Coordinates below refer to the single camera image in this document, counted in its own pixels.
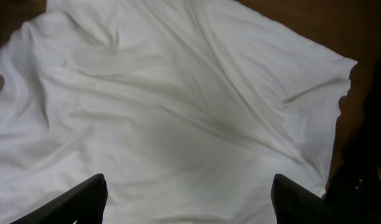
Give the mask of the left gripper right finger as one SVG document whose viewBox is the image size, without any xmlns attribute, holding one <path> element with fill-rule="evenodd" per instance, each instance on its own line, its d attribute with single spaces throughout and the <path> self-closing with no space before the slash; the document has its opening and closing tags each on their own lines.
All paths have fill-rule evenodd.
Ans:
<svg viewBox="0 0 381 224">
<path fill-rule="evenodd" d="M 271 201 L 278 224 L 340 224 L 324 200 L 282 174 L 276 174 Z"/>
</svg>

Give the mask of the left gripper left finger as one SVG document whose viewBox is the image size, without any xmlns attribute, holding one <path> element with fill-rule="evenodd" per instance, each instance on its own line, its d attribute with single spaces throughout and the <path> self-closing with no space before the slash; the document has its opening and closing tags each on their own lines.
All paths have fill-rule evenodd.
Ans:
<svg viewBox="0 0 381 224">
<path fill-rule="evenodd" d="M 107 198 L 105 177 L 95 174 L 11 224 L 102 224 Z"/>
</svg>

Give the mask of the white t-shirt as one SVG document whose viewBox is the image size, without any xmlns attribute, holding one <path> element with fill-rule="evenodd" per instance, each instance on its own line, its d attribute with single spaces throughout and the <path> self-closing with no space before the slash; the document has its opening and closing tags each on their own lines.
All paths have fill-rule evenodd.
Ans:
<svg viewBox="0 0 381 224">
<path fill-rule="evenodd" d="M 96 173 L 105 223 L 275 223 L 355 64 L 236 1 L 49 1 L 0 49 L 0 223 Z"/>
</svg>

